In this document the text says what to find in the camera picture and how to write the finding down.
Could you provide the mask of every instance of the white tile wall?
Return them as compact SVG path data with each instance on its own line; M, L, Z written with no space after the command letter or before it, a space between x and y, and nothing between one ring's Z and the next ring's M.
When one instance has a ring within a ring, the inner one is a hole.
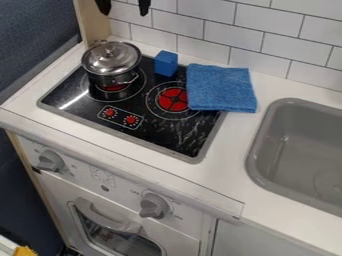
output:
M235 24L242 27L298 36L303 15L239 4Z
M235 3L226 1L182 0L178 3L180 14L233 24Z
M331 46L301 39L266 34L263 53L317 65L327 63Z
M110 18L115 18L117 20L127 21L143 26L152 26L151 13L147 14L145 17L141 17L138 6L121 2L112 3L112 10L109 13Z
M206 22L204 39L212 42L259 51L263 33L245 28Z
M256 72L285 78L290 66L290 60L246 50L232 49L230 65L250 68Z
M342 70L342 48L334 47L328 67Z
M342 0L137 3L113 0L114 35L342 91Z
M273 0L272 8L342 20L341 0Z
M342 22L306 17L300 37L342 46Z
M342 91L342 72L328 68L293 62L289 79Z
M177 50L177 36L175 34L145 28L137 25L131 25L132 40L154 45L166 50Z
M128 0L128 2L135 5L138 4L138 0ZM177 0L152 0L151 7L168 12L177 12Z
M157 10L152 12L153 24L157 29L195 38L203 37L203 20Z
M266 6L266 7L269 7L271 4L271 0L235 0L234 2L260 5L260 6Z
M178 36L178 51L198 58L227 64L229 47Z
M131 39L131 31L127 22L118 20L110 20L110 27L113 35L117 35L122 38Z

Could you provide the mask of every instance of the stovetop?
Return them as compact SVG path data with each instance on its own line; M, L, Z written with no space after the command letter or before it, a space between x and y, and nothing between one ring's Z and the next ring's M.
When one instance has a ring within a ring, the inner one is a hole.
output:
M155 74L151 58L143 57L139 67L134 83L110 91L90 85L79 67L38 106L183 161L201 161L221 123L220 112L188 108L185 67L171 78Z

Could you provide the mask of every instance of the pot handle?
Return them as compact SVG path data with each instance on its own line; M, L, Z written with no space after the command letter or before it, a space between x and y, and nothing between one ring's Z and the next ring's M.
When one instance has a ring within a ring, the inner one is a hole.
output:
M113 84L117 84L117 85L120 85L120 84L131 84L131 83L133 83L135 80L137 80L138 78L139 78L139 74L138 74L138 73L135 73L135 76L132 78L131 81L116 83L116 80L113 79L113 80L112 80L112 83L113 83Z

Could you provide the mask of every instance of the stove knob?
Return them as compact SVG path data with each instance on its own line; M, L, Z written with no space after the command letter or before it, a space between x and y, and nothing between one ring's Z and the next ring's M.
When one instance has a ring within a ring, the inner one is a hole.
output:
M162 219L170 211L167 201L156 194L147 193L140 202L141 211L139 213L142 218Z
M37 169L49 172L63 172L65 163L62 157L53 152L52 150L45 150L39 156L39 164Z
M107 115L108 117L115 116L115 110L112 109L112 108L107 109L107 110L106 110L106 115Z
M138 122L138 118L136 116L128 116L126 117L127 124L136 124Z

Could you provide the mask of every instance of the red burner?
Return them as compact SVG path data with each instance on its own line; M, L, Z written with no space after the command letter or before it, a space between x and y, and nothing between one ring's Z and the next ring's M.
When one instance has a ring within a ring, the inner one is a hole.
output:
M188 98L185 89L169 88L158 96L159 106L166 111L182 112L188 109Z
M115 114L116 114L115 109L108 108L108 109L106 110L106 115L107 115L108 117L115 116Z
M120 84L120 85L110 85L110 86L99 86L102 90L108 92L117 92L125 89L128 87L129 84Z
M136 125L139 123L139 119L138 117L136 116L133 116L133 115L130 115L130 116L127 116L124 120L124 122L128 125Z

